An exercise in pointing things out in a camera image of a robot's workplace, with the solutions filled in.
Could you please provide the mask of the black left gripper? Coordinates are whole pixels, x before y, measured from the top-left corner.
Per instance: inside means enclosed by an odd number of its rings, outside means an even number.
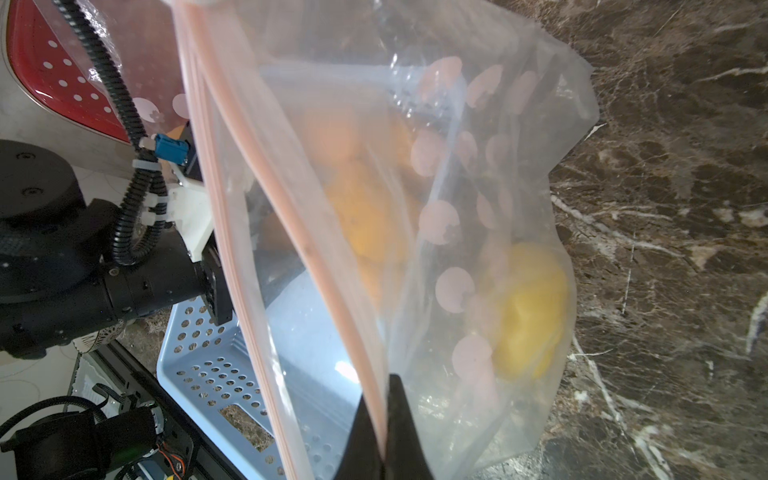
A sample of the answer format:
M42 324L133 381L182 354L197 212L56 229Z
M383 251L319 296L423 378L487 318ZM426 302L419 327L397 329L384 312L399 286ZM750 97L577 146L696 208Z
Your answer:
M300 258L292 249L277 252L257 251L254 262L265 307L300 274ZM201 268L205 283L202 298L213 323L217 326L224 325L233 319L234 307L214 236L210 237L203 250Z

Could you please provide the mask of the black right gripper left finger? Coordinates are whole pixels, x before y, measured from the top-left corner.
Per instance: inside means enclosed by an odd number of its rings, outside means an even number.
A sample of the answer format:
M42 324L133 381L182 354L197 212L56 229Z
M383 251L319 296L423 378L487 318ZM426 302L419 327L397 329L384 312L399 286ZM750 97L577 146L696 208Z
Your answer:
M382 473L383 462L372 420L361 397L334 480L379 480Z

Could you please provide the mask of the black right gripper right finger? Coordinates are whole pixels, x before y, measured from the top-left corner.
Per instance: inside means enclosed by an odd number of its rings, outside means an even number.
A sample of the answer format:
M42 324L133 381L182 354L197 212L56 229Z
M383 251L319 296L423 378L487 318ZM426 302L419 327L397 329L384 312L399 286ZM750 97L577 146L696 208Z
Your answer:
M386 480L432 480L401 378L389 376Z

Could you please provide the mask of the yellow potato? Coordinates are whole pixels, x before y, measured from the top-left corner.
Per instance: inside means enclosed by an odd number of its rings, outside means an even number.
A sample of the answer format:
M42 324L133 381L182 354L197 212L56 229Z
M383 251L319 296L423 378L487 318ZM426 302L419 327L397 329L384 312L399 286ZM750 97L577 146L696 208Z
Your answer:
M557 256L532 243L509 247L510 276L496 295L500 330L493 352L506 380L542 377L553 363L565 332L569 279Z

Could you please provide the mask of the clear zipper bag pink strip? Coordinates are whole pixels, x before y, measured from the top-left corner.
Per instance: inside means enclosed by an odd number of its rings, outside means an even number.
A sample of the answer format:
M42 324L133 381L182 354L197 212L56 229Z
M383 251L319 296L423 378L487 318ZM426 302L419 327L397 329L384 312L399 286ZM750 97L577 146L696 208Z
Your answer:
M552 169L593 68L487 1L174 1L240 336L291 479L538 444L576 319Z
M148 134L181 137L189 120L168 1L80 1L118 68Z

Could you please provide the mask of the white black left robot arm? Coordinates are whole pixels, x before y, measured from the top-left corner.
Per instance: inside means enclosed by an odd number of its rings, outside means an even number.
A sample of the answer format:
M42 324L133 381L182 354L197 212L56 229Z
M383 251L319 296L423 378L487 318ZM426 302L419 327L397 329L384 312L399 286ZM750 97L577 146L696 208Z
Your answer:
M200 296L217 325L234 317L215 241L192 252L182 215L202 217L198 175L168 188L166 233L136 265L111 258L115 203L88 201L73 167L19 139L1 141L1 350L37 359L55 345L94 335L105 343L123 324Z

